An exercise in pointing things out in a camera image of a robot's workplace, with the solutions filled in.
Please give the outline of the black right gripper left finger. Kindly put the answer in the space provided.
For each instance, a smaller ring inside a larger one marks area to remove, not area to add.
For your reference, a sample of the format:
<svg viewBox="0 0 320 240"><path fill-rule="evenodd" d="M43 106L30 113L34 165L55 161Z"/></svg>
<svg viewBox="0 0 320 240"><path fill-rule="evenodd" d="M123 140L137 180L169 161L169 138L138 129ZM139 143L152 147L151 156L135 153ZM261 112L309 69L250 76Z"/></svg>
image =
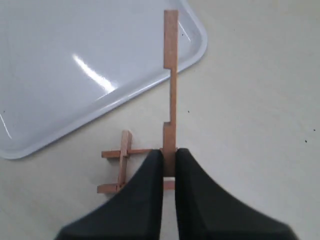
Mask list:
<svg viewBox="0 0 320 240"><path fill-rule="evenodd" d="M158 240L161 232L164 158L148 153L130 181L109 201L64 226L57 240Z"/></svg>

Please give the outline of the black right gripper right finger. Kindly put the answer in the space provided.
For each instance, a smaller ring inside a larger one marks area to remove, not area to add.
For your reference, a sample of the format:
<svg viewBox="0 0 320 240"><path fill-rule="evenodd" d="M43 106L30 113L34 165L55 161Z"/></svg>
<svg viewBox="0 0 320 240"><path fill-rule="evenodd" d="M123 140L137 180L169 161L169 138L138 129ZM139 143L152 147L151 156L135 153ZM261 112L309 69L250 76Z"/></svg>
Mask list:
<svg viewBox="0 0 320 240"><path fill-rule="evenodd" d="M175 206L181 240L293 240L285 223L243 203L218 185L187 148L177 150Z"/></svg>

